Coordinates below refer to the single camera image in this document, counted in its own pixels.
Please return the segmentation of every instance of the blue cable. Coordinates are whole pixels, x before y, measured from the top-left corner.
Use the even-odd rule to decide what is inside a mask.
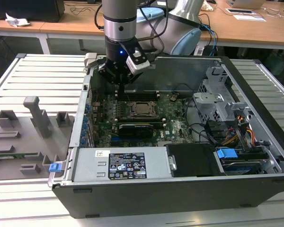
[[[217,45],[216,39],[215,39],[215,36],[214,36],[214,32],[209,27],[207,27],[206,25],[202,24],[202,26],[205,27],[213,35],[213,49],[209,54],[209,56],[211,56],[213,54],[213,51],[214,51],[216,45]]]

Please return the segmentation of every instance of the warning label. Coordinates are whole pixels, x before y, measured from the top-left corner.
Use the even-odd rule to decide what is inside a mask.
[[[144,153],[109,154],[108,168],[110,180],[147,178]]]

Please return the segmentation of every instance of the wooden desk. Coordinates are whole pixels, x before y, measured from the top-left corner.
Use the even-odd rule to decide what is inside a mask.
[[[234,16],[228,16],[225,8],[230,8],[226,0],[216,0],[218,7],[215,11],[201,11],[210,17],[211,27],[219,37],[218,46],[257,47],[270,49],[284,49],[284,18],[273,18],[267,15],[263,9],[255,11],[263,15],[266,22],[237,20]],[[80,48],[83,49],[83,40],[104,40],[104,32],[99,31],[94,24],[95,10],[98,6],[86,2],[65,2],[65,13],[59,23],[31,22],[30,26],[12,27],[5,21],[0,21],[0,34],[5,36],[37,37],[45,54],[50,54],[49,38],[79,39]],[[281,9],[284,16],[284,3],[266,2],[267,8]],[[71,12],[71,8],[78,10],[87,7],[81,13]],[[206,16],[201,16],[203,23],[208,23]],[[102,14],[98,15],[98,23],[103,25]],[[209,34],[202,32],[200,42],[195,53],[203,51],[209,41]]]
[[[274,18],[267,15],[263,9],[255,9],[257,16],[263,16],[266,22],[237,20],[234,16],[226,15],[225,8],[231,8],[225,0],[216,0],[218,7],[215,11],[205,12],[210,18],[211,28],[218,34],[218,46],[256,47],[269,49],[284,49],[284,18]],[[266,8],[280,9],[284,16],[284,3],[267,1]],[[208,24],[206,15],[200,16],[202,22]],[[210,37],[208,32],[202,32],[199,48],[203,48]]]

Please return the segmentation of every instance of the robotic arm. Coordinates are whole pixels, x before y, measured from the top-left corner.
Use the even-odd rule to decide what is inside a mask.
[[[99,73],[119,86],[134,82],[150,66],[136,39],[137,0],[102,0],[106,62]]]
[[[102,0],[106,61],[99,66],[99,73],[109,83],[118,85],[120,93],[124,92],[125,84],[133,83],[150,66],[150,61],[155,58],[154,55],[147,56],[139,42],[144,48],[155,47],[158,49],[159,44],[156,45],[153,40],[156,40],[155,38],[160,35],[167,34],[162,37],[164,37],[163,42],[166,44],[165,49],[170,53],[171,46],[183,34],[198,27],[198,13],[203,3],[203,0],[178,0],[176,8],[169,12],[169,19],[166,17],[152,21],[153,27],[158,29],[158,34],[160,33],[154,35],[149,24],[144,24],[144,27],[140,26],[137,29],[137,7],[141,1],[145,0]],[[169,20],[171,26],[166,29]],[[141,38],[135,37],[136,31]]]

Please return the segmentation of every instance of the blue latch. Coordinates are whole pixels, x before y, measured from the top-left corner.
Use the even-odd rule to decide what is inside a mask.
[[[60,163],[51,163],[49,166],[49,172],[61,173],[62,172],[62,164]]]
[[[232,148],[221,148],[217,151],[219,158],[237,158],[238,155],[235,149]]]

